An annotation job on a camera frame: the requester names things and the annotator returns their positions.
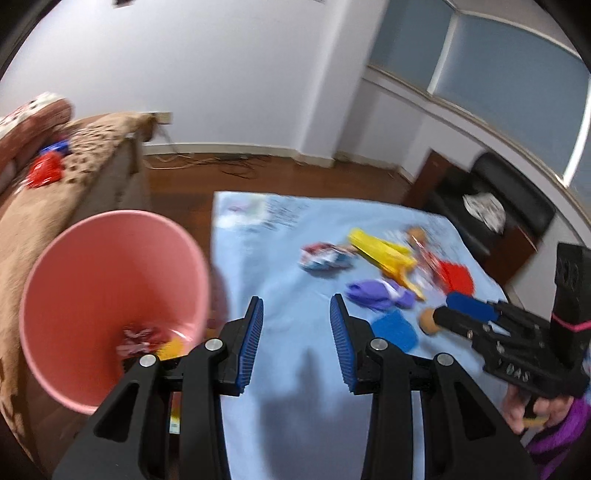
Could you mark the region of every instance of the window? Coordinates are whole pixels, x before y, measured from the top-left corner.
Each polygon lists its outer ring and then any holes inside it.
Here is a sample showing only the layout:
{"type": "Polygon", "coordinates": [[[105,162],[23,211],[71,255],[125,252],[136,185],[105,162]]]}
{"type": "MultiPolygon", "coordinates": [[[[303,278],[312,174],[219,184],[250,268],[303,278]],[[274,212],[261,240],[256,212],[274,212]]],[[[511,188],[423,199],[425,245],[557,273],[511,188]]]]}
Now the window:
{"type": "Polygon", "coordinates": [[[427,90],[452,15],[442,0],[392,0],[370,62],[427,90]]]}
{"type": "Polygon", "coordinates": [[[482,119],[591,206],[591,78],[568,47],[444,0],[391,0],[371,63],[482,119]]]}

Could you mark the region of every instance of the metal screw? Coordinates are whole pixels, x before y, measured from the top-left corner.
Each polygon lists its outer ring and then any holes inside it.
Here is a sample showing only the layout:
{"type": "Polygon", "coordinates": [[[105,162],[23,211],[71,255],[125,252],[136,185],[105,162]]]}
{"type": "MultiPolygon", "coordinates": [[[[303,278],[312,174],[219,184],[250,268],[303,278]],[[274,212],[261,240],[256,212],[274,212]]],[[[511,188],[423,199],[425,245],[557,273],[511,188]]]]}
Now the metal screw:
{"type": "Polygon", "coordinates": [[[151,367],[156,363],[156,357],[154,355],[144,355],[139,359],[139,364],[142,367],[151,367]]]}
{"type": "Polygon", "coordinates": [[[205,348],[210,352],[215,352],[221,347],[223,347],[223,342],[219,338],[212,338],[211,340],[205,342],[205,348]]]}
{"type": "Polygon", "coordinates": [[[449,367],[453,364],[453,357],[449,353],[440,353],[437,356],[437,363],[443,365],[444,367],[449,367]]]}
{"type": "Polygon", "coordinates": [[[369,346],[374,350],[386,350],[388,348],[388,342],[383,338],[374,338],[370,343],[369,346]]]}

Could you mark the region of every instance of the white cloth on chair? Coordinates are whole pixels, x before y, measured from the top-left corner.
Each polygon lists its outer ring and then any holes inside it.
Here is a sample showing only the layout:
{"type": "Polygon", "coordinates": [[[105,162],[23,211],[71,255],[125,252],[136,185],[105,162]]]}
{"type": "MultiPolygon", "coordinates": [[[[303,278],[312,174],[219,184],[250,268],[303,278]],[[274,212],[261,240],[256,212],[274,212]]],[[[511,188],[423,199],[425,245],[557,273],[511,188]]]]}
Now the white cloth on chair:
{"type": "Polygon", "coordinates": [[[492,193],[464,195],[464,206],[470,215],[479,219],[490,230],[503,233],[505,209],[492,193]]]}

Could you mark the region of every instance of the pink trash can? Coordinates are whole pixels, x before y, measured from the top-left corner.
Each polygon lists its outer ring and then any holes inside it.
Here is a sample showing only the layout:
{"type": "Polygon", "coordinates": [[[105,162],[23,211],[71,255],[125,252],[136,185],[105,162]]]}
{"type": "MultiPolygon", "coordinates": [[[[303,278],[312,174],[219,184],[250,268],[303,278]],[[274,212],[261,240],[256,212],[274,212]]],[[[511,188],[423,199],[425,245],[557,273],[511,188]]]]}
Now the pink trash can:
{"type": "Polygon", "coordinates": [[[115,348],[129,323],[202,341],[209,273],[195,240],[155,213],[117,210],[88,218],[41,254],[20,310],[33,374],[62,405],[90,415],[123,374],[115,348]]]}

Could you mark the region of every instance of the blue bed sheet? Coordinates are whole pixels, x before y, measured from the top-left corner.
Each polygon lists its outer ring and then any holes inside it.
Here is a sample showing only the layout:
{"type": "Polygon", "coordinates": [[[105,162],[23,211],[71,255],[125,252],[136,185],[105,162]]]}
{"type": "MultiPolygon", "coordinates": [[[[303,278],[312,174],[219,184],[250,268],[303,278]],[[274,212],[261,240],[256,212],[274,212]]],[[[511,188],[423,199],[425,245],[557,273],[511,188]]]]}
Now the blue bed sheet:
{"type": "MultiPolygon", "coordinates": [[[[226,447],[233,480],[359,480],[365,456],[371,396],[354,396],[343,383],[329,322],[329,301],[352,281],[378,278],[361,257],[335,275],[298,266],[300,248],[346,241],[354,228],[381,238],[422,226],[437,254],[470,270],[475,297],[505,299],[472,258],[445,218],[400,206],[358,200],[309,199],[217,192],[212,258],[227,292],[229,318],[244,315],[251,296],[264,300],[264,325],[251,384],[239,398],[222,399],[226,447]]],[[[506,384],[482,372],[466,339],[449,332],[426,336],[417,315],[445,302],[427,301],[404,311],[419,337],[413,355],[452,354],[499,406],[506,384]]],[[[346,301],[351,315],[370,322],[381,314],[346,301]]],[[[414,479],[424,479],[422,416],[413,396],[414,479]]]]}

